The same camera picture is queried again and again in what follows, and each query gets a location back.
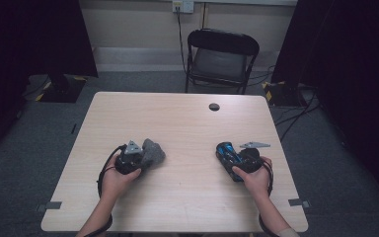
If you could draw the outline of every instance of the black chair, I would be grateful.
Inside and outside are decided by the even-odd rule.
[[[238,88],[245,94],[249,76],[260,46],[253,38],[213,29],[195,30],[189,34],[189,57],[186,93],[189,81],[204,81]],[[196,47],[195,57],[192,48]]]

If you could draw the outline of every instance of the chair backrest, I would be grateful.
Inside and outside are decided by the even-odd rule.
[[[250,36],[214,29],[201,29],[191,32],[188,37],[188,44],[189,51],[194,46],[253,57],[256,57],[260,51],[259,44]]]

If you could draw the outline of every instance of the forearm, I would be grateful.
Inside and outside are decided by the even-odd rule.
[[[254,199],[261,218],[270,231],[276,234],[284,229],[290,228],[289,224],[267,195],[258,195],[255,196]]]
[[[115,201],[116,198],[113,197],[102,197],[76,236],[85,236],[107,224],[113,211]]]

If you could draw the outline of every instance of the wooden table top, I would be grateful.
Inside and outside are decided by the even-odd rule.
[[[211,103],[220,106],[213,112]],[[235,183],[215,157],[223,141],[270,144],[271,199],[298,232],[308,223],[265,98],[241,95],[97,93],[41,223],[44,231],[78,231],[99,197],[99,173],[120,145],[145,138],[161,145],[165,161],[134,181],[113,210],[110,231],[260,232],[258,210],[243,183]]]

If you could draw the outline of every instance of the carpeted floor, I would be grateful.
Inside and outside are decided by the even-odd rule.
[[[266,72],[255,72],[261,76]],[[46,76],[31,78],[27,92]],[[263,96],[253,79],[246,94]],[[45,233],[40,204],[51,199],[76,135],[95,93],[99,91],[183,93],[185,74],[100,72],[90,78],[75,104],[39,103],[39,90],[27,96],[23,114],[0,141],[0,236],[74,236]],[[190,86],[191,93],[234,94],[234,88]],[[313,98],[304,90],[306,101]],[[337,127],[314,99],[310,109],[284,135],[282,146],[305,208],[309,230],[301,236],[379,236],[379,187],[365,168],[342,146]],[[270,108],[282,136],[301,108]]]

